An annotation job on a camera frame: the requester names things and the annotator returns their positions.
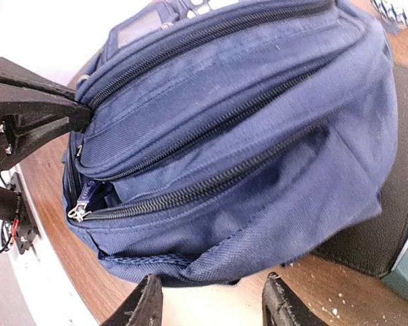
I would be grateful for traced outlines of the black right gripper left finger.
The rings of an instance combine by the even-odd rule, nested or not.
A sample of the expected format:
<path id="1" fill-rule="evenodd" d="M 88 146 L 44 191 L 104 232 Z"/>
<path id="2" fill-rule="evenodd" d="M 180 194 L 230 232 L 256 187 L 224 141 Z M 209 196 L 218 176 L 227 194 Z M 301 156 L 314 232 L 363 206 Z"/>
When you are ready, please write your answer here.
<path id="1" fill-rule="evenodd" d="M 161 326 L 163 290 L 154 274 L 145 276 L 102 326 Z"/>

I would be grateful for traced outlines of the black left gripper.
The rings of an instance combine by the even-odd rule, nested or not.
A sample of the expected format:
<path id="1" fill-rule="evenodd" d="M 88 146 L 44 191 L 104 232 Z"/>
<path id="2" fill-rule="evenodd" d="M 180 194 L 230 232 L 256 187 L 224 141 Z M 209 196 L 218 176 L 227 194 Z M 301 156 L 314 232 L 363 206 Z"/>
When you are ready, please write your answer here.
<path id="1" fill-rule="evenodd" d="M 83 131 L 91 118 L 75 90 L 0 57 L 0 172 L 57 137 Z"/>

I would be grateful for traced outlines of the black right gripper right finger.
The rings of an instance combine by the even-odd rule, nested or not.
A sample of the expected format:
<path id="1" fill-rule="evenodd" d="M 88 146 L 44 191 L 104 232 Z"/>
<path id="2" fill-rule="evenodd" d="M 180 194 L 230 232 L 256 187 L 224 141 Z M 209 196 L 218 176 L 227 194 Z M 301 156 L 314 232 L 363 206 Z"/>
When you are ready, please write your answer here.
<path id="1" fill-rule="evenodd" d="M 262 290 L 262 324 L 267 326 L 326 326 L 289 288 L 271 272 Z"/>

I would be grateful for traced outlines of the navy blue student backpack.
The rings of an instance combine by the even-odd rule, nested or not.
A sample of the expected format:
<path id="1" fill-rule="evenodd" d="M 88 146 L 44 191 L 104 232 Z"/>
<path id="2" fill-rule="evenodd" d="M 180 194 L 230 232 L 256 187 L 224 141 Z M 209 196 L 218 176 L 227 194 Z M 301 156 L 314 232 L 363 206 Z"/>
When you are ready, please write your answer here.
<path id="1" fill-rule="evenodd" d="M 115 26 L 78 85 L 69 229 L 111 274 L 230 284 L 381 213 L 394 59 L 349 1 L 163 1 Z"/>

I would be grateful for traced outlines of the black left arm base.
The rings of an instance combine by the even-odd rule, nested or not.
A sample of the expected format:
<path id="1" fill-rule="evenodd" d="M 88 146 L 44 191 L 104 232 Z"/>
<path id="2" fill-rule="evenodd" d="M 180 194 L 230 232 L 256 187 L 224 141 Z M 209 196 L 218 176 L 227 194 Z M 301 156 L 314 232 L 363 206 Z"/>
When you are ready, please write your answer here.
<path id="1" fill-rule="evenodd" d="M 27 252 L 39 234 L 22 178 L 14 173 L 6 187 L 0 186 L 1 231 L 0 254 L 16 247 L 19 254 Z"/>

